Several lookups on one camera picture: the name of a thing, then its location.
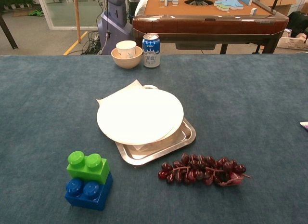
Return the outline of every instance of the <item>grapes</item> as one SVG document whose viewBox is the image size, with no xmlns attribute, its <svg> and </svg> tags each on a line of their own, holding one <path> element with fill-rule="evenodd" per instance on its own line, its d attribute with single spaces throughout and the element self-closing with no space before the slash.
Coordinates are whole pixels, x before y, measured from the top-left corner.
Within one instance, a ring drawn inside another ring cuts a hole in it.
<svg viewBox="0 0 308 224">
<path fill-rule="evenodd" d="M 183 163 L 183 165 L 188 165 L 189 155 L 187 153 L 182 154 L 181 162 Z"/>
<path fill-rule="evenodd" d="M 159 179 L 166 179 L 168 176 L 168 171 L 164 171 L 164 170 L 161 170 L 158 172 L 158 178 Z"/>
<path fill-rule="evenodd" d="M 164 162 L 162 170 L 158 172 L 158 178 L 166 180 L 168 184 L 177 183 L 191 184 L 203 181 L 205 185 L 216 184 L 220 186 L 239 185 L 243 182 L 246 167 L 238 164 L 235 160 L 222 157 L 215 160 L 212 156 L 188 155 L 183 153 L 181 161 L 175 160 L 172 165 Z"/>
</svg>

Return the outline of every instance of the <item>blue and white can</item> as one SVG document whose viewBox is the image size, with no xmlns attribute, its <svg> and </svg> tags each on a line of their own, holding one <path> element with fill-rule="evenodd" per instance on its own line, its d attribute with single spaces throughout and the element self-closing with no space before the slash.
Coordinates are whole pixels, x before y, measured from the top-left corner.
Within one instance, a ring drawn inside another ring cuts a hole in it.
<svg viewBox="0 0 308 224">
<path fill-rule="evenodd" d="M 160 65 L 160 40 L 157 34 L 145 34 L 142 40 L 143 65 L 157 67 Z"/>
</svg>

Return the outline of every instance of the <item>gray robot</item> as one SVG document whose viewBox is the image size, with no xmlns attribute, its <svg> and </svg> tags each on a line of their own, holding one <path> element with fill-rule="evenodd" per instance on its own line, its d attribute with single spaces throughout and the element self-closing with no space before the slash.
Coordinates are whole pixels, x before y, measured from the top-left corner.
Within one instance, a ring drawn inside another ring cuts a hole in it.
<svg viewBox="0 0 308 224">
<path fill-rule="evenodd" d="M 127 22 L 125 0 L 107 0 L 108 10 L 101 14 L 98 22 L 103 51 L 111 54 L 116 44 L 123 40 L 133 40 L 132 25 Z"/>
</svg>

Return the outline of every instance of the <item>white cup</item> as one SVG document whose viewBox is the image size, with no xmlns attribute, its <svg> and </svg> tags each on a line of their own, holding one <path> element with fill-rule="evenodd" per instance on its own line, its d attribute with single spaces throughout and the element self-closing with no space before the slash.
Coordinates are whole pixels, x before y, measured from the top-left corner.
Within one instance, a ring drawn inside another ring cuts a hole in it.
<svg viewBox="0 0 308 224">
<path fill-rule="evenodd" d="M 121 59 L 131 59 L 136 55 L 136 42 L 125 40 L 116 44 Z"/>
</svg>

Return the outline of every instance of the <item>stainless steel tray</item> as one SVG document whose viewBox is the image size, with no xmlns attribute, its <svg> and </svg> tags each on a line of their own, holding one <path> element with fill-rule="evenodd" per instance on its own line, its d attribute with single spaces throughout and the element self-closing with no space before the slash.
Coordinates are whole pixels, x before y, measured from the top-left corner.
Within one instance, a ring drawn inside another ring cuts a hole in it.
<svg viewBox="0 0 308 224">
<path fill-rule="evenodd" d="M 196 131 L 184 118 L 179 129 L 168 138 L 146 144 L 137 150 L 133 145 L 124 145 L 116 142 L 116 146 L 124 161 L 131 165 L 143 165 L 172 151 L 183 148 L 193 142 Z"/>
</svg>

